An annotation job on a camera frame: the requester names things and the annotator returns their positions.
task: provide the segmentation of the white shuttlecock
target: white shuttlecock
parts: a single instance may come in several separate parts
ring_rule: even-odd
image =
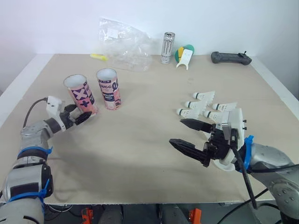
[[[199,115],[199,110],[198,109],[177,109],[177,114],[184,117],[184,118],[192,118],[192,119],[197,119]]]
[[[235,109],[236,106],[237,106],[237,103],[213,104],[212,108],[214,110],[224,112],[224,111],[231,111],[231,110]]]
[[[212,119],[215,123],[221,123],[223,113],[222,112],[205,111],[204,116],[206,118]]]
[[[206,110],[206,105],[207,105],[206,100],[196,101],[196,102],[191,102],[191,101],[185,102],[185,107],[191,109],[197,109],[199,114],[203,114],[203,112]]]
[[[211,104],[215,96],[215,91],[211,92],[195,92],[193,93],[193,98],[194,99],[199,99],[199,100],[206,100],[207,104]]]

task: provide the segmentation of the silver can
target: silver can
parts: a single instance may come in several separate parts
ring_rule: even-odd
[[[164,34],[162,53],[161,53],[161,63],[168,64],[171,60],[172,46],[174,43],[175,34],[172,32],[166,32]]]

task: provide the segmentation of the robotic hand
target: robotic hand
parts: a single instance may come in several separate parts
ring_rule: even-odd
[[[0,208],[0,224],[44,223],[43,199],[53,193],[53,178],[47,165],[52,148],[48,149],[47,141],[55,133],[81,124],[92,114],[85,112],[73,118],[70,113],[76,108],[76,105],[64,107],[64,101],[49,96],[50,118],[21,131],[21,150],[2,188],[7,203]]]
[[[223,112],[222,122],[208,124],[195,119],[182,119],[191,129],[211,133],[203,151],[181,139],[170,143],[181,153],[208,167],[210,160],[220,169],[237,170],[243,174],[253,207],[257,209],[247,173],[263,183],[274,196],[284,224],[299,223],[299,165],[276,148],[252,142],[253,136],[244,139],[241,109]]]

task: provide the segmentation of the wooden table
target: wooden table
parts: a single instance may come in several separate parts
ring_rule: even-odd
[[[54,194],[47,203],[210,203],[248,199],[242,175],[208,168],[184,156],[168,142],[181,138],[202,149],[206,138],[179,122],[175,113],[192,93],[216,91],[214,103],[238,102],[247,119],[246,135],[277,147],[299,162],[299,121],[275,91],[251,66],[213,64],[209,56],[194,56],[189,70],[153,57],[149,71],[118,70],[123,105],[104,108],[95,73],[104,62],[88,55],[54,55],[31,84],[0,129],[0,182],[20,147],[20,130],[30,105],[52,95],[72,103],[63,80],[72,74],[87,77],[100,112],[85,123],[57,133],[48,163]],[[47,119],[45,104],[28,123]],[[251,179],[254,193],[264,189]],[[260,199],[271,199],[265,194]]]

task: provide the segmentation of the green ball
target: green ball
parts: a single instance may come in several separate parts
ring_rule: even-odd
[[[192,55],[194,54],[194,47],[191,44],[187,44],[187,45],[183,46],[182,48],[191,50],[193,52]],[[174,54],[174,58],[176,59],[177,62],[179,62],[178,50]]]

